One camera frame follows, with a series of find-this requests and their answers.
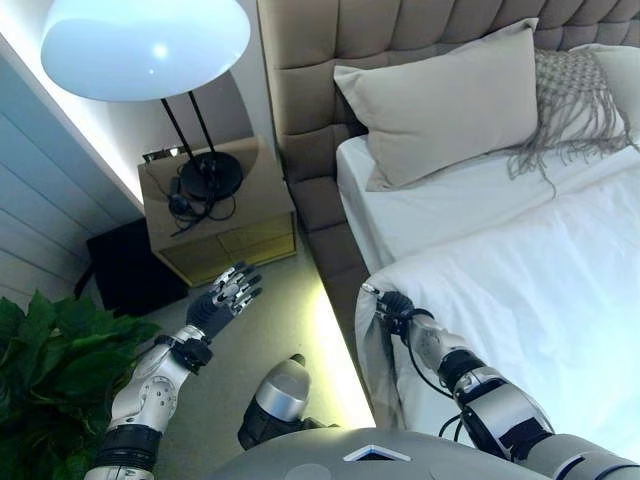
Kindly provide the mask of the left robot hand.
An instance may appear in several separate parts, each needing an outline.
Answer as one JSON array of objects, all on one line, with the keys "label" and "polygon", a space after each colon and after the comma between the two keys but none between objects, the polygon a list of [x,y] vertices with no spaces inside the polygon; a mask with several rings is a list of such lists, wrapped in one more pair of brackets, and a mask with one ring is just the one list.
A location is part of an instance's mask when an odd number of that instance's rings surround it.
[{"label": "left robot hand", "polygon": [[261,294],[262,277],[254,265],[238,262],[221,273],[189,306],[186,324],[212,340]]}]

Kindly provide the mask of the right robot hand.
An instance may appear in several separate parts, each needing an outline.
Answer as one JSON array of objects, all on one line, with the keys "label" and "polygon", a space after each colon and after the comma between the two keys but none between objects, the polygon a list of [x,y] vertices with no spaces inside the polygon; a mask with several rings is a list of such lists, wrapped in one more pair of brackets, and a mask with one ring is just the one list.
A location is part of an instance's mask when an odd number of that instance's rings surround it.
[{"label": "right robot hand", "polygon": [[414,310],[412,300],[398,291],[383,291],[369,283],[363,283],[361,289],[376,298],[376,313],[389,332],[403,336],[409,314]]}]

